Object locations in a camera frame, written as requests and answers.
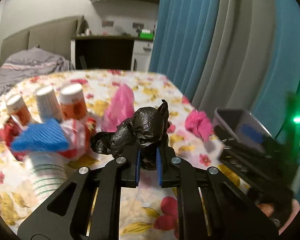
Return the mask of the grey upholstered headboard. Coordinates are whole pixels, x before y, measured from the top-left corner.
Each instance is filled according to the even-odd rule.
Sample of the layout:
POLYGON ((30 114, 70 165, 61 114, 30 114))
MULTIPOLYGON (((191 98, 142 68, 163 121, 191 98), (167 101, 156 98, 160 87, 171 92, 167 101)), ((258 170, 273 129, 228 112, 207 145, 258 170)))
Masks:
POLYGON ((71 40, 83 33, 87 22, 83 15, 59 18, 16 32, 1 43, 0 64, 9 56, 38 46, 44 51, 71 59, 71 40))

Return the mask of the pink crumpled paper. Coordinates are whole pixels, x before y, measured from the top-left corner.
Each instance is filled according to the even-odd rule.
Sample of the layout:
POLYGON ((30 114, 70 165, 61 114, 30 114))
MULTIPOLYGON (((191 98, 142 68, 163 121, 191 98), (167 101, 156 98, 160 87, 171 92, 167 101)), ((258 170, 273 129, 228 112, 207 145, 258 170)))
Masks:
POLYGON ((208 141, 213 125, 204 111, 194 109, 185 119, 185 129, 203 141, 208 141))

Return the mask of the blue grey curtain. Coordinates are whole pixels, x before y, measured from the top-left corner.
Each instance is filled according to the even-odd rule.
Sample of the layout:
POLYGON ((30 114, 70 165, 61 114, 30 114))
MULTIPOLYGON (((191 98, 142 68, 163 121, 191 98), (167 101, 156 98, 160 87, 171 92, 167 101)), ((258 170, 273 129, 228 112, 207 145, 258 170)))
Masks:
POLYGON ((300 95, 300 5, 160 0, 150 71, 209 117, 217 108, 249 110, 284 142, 287 97, 300 95))

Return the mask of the grey striped duvet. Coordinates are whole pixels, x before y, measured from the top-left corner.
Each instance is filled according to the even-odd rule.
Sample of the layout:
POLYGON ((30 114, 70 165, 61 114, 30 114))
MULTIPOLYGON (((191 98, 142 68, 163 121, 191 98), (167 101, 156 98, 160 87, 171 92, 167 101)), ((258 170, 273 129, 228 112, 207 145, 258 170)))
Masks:
POLYGON ((9 56, 0 67, 0 96, 25 78, 74 70, 65 57, 33 47, 9 56))

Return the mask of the blue ridged sponge cloth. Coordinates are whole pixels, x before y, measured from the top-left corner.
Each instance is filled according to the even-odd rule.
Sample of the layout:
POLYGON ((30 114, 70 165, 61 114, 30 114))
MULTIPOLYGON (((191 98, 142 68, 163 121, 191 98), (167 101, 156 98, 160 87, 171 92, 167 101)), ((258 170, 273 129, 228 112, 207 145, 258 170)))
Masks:
POLYGON ((69 148, 60 124, 49 119, 42 124, 29 124, 11 143, 15 152, 59 152, 69 148))

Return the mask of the dark desk with drawers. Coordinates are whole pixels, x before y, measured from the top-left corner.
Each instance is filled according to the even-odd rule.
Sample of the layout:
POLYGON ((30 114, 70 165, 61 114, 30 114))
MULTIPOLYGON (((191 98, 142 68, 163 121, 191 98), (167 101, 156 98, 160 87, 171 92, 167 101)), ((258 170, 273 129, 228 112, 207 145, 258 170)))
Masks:
POLYGON ((76 36, 71 39, 71 62, 76 69, 147 72, 153 41, 132 36, 76 36))

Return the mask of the white striped paper cup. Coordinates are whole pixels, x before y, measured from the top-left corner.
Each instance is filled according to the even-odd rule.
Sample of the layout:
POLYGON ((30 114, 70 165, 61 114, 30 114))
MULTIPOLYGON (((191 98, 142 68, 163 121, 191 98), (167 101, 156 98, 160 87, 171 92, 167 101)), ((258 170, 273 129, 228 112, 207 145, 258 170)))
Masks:
POLYGON ((55 95, 55 90, 51 85, 36 89, 34 97, 42 122, 48 119, 55 119, 59 123, 62 122, 61 109, 55 95))

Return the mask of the orange paper cup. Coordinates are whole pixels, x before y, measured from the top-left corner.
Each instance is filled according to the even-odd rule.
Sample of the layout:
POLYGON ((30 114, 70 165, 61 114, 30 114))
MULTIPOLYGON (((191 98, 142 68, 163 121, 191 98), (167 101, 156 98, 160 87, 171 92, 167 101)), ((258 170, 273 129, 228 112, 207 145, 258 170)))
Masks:
POLYGON ((59 90, 59 104, 64 120, 83 119, 87 113, 87 106, 82 85, 77 82, 64 85, 59 90))
POLYGON ((32 119, 30 111, 20 94, 10 96, 6 100, 6 108, 10 115, 18 117, 23 126, 26 126, 32 119))

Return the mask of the green grid paper cup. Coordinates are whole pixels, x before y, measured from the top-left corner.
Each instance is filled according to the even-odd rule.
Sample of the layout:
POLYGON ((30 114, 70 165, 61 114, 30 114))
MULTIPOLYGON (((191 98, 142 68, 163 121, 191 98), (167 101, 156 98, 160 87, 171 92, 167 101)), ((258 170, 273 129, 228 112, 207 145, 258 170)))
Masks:
POLYGON ((39 202, 46 200, 68 179, 64 159, 58 153, 31 152, 24 164, 39 202))

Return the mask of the pink plastic bag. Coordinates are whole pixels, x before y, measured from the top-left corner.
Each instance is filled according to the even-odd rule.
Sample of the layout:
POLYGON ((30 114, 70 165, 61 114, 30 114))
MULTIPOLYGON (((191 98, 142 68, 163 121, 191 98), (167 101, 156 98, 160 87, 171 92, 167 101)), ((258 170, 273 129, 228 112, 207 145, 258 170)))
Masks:
POLYGON ((134 92, 126 84, 121 85, 111 98, 110 104, 106 109, 101 130, 104 132, 116 132, 117 126, 134 114, 134 92))

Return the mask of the grey trash bin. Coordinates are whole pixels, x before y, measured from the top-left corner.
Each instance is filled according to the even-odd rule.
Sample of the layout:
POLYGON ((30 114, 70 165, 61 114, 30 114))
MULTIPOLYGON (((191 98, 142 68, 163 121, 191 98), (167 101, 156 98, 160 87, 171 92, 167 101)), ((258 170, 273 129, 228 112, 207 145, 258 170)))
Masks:
POLYGON ((263 142, 271 138, 269 131, 247 110, 217 108, 213 130, 220 140, 232 139, 249 148, 265 153, 263 142))

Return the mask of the black plastic bag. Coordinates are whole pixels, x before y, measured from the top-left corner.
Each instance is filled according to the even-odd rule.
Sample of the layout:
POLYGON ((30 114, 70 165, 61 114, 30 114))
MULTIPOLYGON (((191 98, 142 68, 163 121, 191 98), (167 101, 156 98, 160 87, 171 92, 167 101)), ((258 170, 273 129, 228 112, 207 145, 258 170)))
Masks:
POLYGON ((153 171, 156 169, 157 148, 168 146, 168 118, 165 100, 158 108, 142 107, 131 118, 121 122, 116 132, 98 132, 92 136, 90 147, 95 153, 116 158, 126 146, 136 145, 140 149, 141 167, 153 171))

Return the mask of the red white crumpled wrapper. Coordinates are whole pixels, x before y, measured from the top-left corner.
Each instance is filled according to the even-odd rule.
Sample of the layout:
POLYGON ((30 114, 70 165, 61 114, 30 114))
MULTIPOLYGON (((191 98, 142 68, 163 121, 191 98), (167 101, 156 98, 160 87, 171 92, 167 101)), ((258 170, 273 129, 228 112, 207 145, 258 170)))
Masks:
MULTIPOLYGON (((54 153, 58 153, 68 160, 79 159, 90 149, 90 138, 96 134, 96 120, 88 118, 85 123, 82 123, 75 119, 69 119, 59 124, 69 142, 69 148, 54 153)), ((23 161, 25 156, 31 152, 15 152, 11 149, 11 143, 28 126, 21 126, 13 118, 9 118, 0 129, 0 143, 3 143, 18 161, 23 161)))

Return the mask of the green box on desk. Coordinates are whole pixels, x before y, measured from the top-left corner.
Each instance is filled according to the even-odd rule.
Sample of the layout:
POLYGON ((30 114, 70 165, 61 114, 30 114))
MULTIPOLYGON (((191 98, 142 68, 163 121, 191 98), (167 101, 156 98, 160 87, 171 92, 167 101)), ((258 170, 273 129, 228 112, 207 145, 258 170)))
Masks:
POLYGON ((145 39, 145 40, 153 40, 154 33, 151 30, 142 29, 140 32, 139 38, 145 39))

